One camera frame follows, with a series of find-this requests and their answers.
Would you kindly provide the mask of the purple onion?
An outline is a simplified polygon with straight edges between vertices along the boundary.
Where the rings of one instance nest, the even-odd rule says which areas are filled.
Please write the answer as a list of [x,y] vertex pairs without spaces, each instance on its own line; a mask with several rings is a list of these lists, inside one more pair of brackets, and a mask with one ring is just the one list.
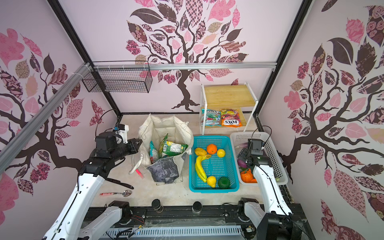
[[242,168],[242,169],[248,168],[247,164],[241,159],[237,159],[237,164],[238,164],[239,168]]

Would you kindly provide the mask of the teal snack bag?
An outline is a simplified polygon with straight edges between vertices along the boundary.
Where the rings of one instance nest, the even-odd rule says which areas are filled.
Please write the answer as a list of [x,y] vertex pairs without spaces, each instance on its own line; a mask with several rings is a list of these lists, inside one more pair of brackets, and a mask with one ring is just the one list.
[[159,159],[159,152],[156,149],[153,141],[150,142],[149,156],[152,164],[154,164]]

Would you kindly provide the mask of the green yellow snack bag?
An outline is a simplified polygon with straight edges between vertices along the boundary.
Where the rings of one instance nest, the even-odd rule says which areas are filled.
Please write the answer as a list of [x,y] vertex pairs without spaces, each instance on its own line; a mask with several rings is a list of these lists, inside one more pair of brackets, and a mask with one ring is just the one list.
[[160,147],[159,147],[159,157],[160,158],[163,158],[164,156],[168,155],[167,154],[167,148],[168,148],[167,141],[168,141],[168,134],[165,135],[165,137],[163,138],[163,140],[160,143]]
[[167,145],[168,145],[167,156],[170,156],[170,157],[180,155],[184,153],[188,148],[188,145],[177,144],[170,141],[167,141]]

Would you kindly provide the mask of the wrinkled yellow fruit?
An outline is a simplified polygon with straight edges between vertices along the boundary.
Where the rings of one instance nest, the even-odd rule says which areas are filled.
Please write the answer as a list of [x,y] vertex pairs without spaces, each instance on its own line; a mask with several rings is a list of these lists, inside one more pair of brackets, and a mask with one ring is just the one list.
[[202,149],[202,148],[195,148],[195,154],[198,156],[198,157],[204,157],[206,156],[208,153],[206,150]]

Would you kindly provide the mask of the cream canvas grocery bag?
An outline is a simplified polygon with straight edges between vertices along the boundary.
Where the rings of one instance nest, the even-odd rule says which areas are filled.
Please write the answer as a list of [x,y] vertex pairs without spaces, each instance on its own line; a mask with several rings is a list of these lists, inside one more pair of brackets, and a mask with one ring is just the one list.
[[139,161],[129,175],[144,167],[157,185],[183,182],[182,169],[192,154],[194,134],[187,122],[175,116],[149,115],[139,128]]

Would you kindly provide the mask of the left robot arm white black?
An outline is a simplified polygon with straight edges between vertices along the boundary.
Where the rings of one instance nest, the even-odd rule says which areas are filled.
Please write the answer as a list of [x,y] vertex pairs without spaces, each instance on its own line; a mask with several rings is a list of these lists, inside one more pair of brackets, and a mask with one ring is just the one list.
[[128,139],[125,130],[101,133],[95,137],[95,142],[95,149],[78,172],[77,184],[71,196],[44,234],[44,240],[98,240],[114,224],[131,217],[128,204],[113,205],[82,228],[91,203],[105,181],[133,189],[129,184],[109,178],[109,173],[126,156],[137,154],[143,143],[141,139]]

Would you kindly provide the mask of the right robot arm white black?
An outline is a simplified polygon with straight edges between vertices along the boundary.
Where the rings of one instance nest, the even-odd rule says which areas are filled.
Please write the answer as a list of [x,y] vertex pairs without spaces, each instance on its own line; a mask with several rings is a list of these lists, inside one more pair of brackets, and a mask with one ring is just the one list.
[[300,240],[305,232],[301,219],[294,217],[277,184],[274,169],[268,157],[263,155],[264,142],[248,139],[241,159],[250,167],[263,197],[263,206],[243,200],[243,214],[256,229],[255,240]]

